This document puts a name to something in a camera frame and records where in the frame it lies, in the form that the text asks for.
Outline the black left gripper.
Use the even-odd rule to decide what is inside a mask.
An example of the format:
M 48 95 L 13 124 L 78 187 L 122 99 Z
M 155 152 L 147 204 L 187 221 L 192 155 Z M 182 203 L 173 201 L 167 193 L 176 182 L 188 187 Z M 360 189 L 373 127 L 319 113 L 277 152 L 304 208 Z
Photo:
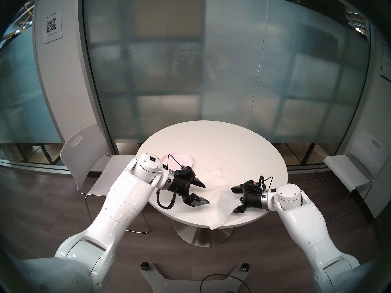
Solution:
M 191 207 L 210 204 L 210 201 L 203 197 L 189 194 L 191 184 L 196 187 L 206 188 L 206 186 L 195 177 L 195 173 L 174 173 L 170 191 L 176 192 L 176 194 L 182 197 L 183 202 Z

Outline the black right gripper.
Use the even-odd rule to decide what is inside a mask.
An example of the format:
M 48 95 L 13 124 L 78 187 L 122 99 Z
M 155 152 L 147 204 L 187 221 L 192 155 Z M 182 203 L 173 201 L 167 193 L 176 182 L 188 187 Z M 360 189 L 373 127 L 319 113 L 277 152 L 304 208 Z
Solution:
M 256 188 L 250 191 L 242 186 L 234 186 L 231 188 L 231 191 L 236 194 L 243 194 L 240 198 L 242 205 L 236 207 L 232 213 L 245 213 L 248 208 L 264 209 L 262 200 L 265 194 L 262 189 Z

